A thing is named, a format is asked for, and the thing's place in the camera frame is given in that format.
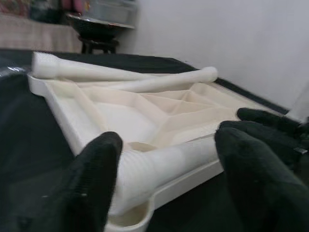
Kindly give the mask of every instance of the white 3d printed tray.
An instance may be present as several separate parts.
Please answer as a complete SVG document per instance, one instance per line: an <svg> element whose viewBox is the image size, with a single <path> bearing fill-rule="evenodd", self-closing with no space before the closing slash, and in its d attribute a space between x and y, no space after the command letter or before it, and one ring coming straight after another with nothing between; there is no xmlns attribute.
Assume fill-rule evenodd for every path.
<svg viewBox="0 0 309 232"><path fill-rule="evenodd" d="M34 94L46 98L76 155L105 131L115 131L121 136L123 156L126 152L132 155L133 150L151 157L157 149L169 151L175 147L187 151L186 156L190 157L189 147L194 142L206 144L200 148L207 150L205 159L188 164L186 172L177 178L167 178L159 186L152 186L153 192L146 202L140 202L122 216L110 216L105 228L108 232L145 231L156 208L221 173L213 141L220 122L236 120L235 113L240 107L265 109L214 83L195 83L175 91L152 93L108 89L105 82L73 83L31 75L29 84Z"/></svg>

